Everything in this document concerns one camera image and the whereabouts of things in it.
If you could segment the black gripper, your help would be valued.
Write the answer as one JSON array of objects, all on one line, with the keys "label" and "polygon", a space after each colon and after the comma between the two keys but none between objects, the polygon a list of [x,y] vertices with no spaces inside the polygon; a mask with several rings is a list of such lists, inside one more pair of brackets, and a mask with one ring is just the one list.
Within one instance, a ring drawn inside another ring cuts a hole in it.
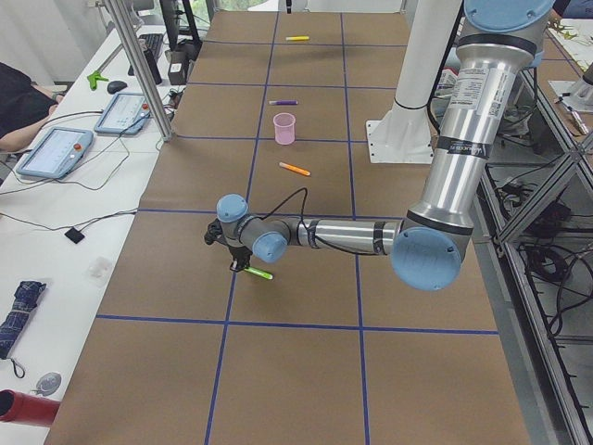
[{"label": "black gripper", "polygon": [[240,272],[240,264],[249,264],[251,258],[251,250],[247,247],[230,247],[230,252],[233,257],[233,262],[230,270],[233,272]]}]

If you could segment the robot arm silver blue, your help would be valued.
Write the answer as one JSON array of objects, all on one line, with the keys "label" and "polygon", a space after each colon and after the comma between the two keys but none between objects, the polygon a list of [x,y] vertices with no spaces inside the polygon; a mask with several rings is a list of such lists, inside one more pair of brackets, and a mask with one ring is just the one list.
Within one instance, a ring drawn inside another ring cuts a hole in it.
[{"label": "robot arm silver blue", "polygon": [[386,255],[408,286],[453,283],[473,232],[472,200],[520,70],[542,52],[550,1],[419,1],[394,105],[368,133],[380,162],[427,158],[420,200],[399,222],[349,222],[250,213],[230,194],[217,205],[205,241],[232,255],[279,260],[290,246]]}]

